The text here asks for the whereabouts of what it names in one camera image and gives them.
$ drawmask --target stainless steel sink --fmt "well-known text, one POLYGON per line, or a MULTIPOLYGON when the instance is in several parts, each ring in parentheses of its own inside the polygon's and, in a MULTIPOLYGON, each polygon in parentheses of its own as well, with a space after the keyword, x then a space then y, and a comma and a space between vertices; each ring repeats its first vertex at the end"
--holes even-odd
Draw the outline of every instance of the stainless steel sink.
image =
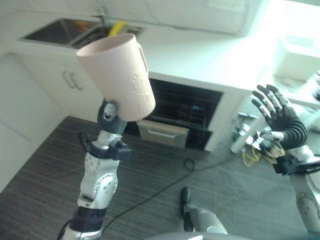
MULTIPOLYGON (((79 49, 89 43, 107 37, 111 28, 111 25, 102 26, 97 21, 61 18, 20 40, 79 49)), ((141 33, 142 28, 127 26, 125 31, 137 36, 141 33)))

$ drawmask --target wire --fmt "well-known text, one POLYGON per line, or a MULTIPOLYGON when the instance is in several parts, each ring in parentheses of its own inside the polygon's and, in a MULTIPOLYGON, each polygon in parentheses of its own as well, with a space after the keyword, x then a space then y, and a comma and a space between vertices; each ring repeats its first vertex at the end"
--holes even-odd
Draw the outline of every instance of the wire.
MULTIPOLYGON (((161 189, 160 191, 158 191, 157 193, 153 194, 152 196, 150 196, 149 198, 147 198, 146 200, 130 207, 129 209, 123 211, 122 213, 118 214, 117 216, 115 216, 105 227, 104 229, 102 230, 101 232, 101 235, 104 234, 104 232, 107 230, 107 228, 115 221, 117 220, 118 218, 120 218, 121 216, 127 214, 128 212, 132 211, 133 209, 136 209, 137 207, 145 204, 146 202, 154 199, 155 197, 157 197, 158 195, 160 195, 161 193, 163 193, 164 191, 166 191, 167 189, 169 189, 170 187, 172 187, 173 185, 181 182, 182 180, 188 178, 192 173, 194 172, 202 172, 202 171, 205 171, 205 170, 209 170, 209 169, 212 169, 212 168, 216 168, 222 164, 225 164, 227 163, 228 161, 224 160, 224 161, 220 161, 220 162, 217 162, 215 164, 212 164, 212 165, 209 165, 209 166, 205 166, 203 168, 199 168, 199 169, 195 169, 195 161, 192 160, 191 158, 186 158, 184 161, 183 161, 183 166, 185 169, 187 169, 189 171, 189 173, 187 173, 185 176, 183 177, 180 177, 179 179, 175 180, 174 182, 170 183, 169 185, 167 185, 166 187, 164 187, 163 189, 161 189)), ((61 228, 60 232, 59 232, 59 235, 57 237, 56 240, 60 240, 62 238, 62 236, 64 235, 65 233, 65 230, 66 230, 66 227, 67 225, 71 222, 71 220, 67 221, 61 228)))
POLYGON ((69 223, 71 223, 71 220, 72 220, 72 219, 70 219, 69 221, 67 221, 67 222, 61 227, 60 232, 59 232, 58 236, 56 237, 56 240, 60 240, 60 239, 63 237, 63 235, 65 234, 65 231, 66 231, 66 227, 67 227, 67 225, 68 225, 69 223))
POLYGON ((154 199, 156 196, 160 195, 161 193, 163 193, 165 190, 167 190, 168 188, 172 187, 173 185, 181 182, 182 180, 186 179, 187 177, 189 177, 194 171, 195 171, 195 161, 193 161, 191 158, 186 158, 184 161, 183 161, 183 165, 184 167, 189 171, 188 174, 186 174, 185 176, 175 180, 174 182, 170 183, 168 186, 166 186, 165 188, 163 188, 162 190, 158 191, 157 193, 155 193, 154 195, 152 195, 151 197, 147 198, 146 200, 130 207, 129 209, 125 210, 124 212, 120 213, 119 215, 117 215, 116 217, 114 217, 105 227, 104 229, 102 230, 102 234, 104 234, 104 232, 107 230, 107 228, 115 221, 117 220, 118 218, 120 218, 121 216, 125 215, 126 213, 130 212, 131 210, 145 204, 146 202, 154 199))

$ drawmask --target white cabinet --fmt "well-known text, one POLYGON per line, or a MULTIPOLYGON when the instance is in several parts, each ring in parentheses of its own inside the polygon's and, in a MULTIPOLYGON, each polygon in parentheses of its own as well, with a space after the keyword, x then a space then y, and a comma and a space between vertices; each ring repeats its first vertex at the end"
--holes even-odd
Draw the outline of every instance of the white cabinet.
POLYGON ((66 116, 21 67, 0 58, 0 192, 66 116))
POLYGON ((67 115, 97 121, 104 98, 80 63, 29 55, 19 59, 67 115))

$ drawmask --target floor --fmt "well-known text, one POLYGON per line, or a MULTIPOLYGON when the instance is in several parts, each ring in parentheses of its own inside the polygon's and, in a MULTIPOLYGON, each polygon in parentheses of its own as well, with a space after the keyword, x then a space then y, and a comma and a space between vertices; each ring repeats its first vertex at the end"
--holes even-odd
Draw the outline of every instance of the floor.
MULTIPOLYGON (((1 239, 54 240, 72 217, 84 174, 85 153, 77 140, 80 130, 92 137, 98 133, 93 122, 66 118, 0 194, 1 239)), ((231 234, 256 240, 301 239, 306 232, 288 177, 275 174, 264 160, 246 168, 241 156, 229 151, 231 130, 221 136, 213 153, 124 136, 132 156, 118 168, 119 187, 105 224, 187 175, 185 158, 204 170, 118 218, 100 239, 144 239, 182 231, 179 201, 184 186, 192 190, 192 203, 215 212, 231 234)), ((311 148, 317 153, 319 139, 319 133, 310 134, 311 148)))

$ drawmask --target kitchen counter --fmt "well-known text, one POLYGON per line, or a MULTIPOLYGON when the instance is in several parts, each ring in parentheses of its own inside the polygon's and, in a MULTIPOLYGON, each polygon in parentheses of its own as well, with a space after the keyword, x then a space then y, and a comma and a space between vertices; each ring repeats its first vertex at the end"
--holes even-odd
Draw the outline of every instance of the kitchen counter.
MULTIPOLYGON (((97 20, 89 16, 27 11, 1 15, 0 56, 16 53, 77 61, 77 49, 19 40, 59 18, 97 20)), ((249 95, 265 66, 256 35, 235 37, 168 26, 139 26, 146 27, 138 41, 151 78, 249 95)))

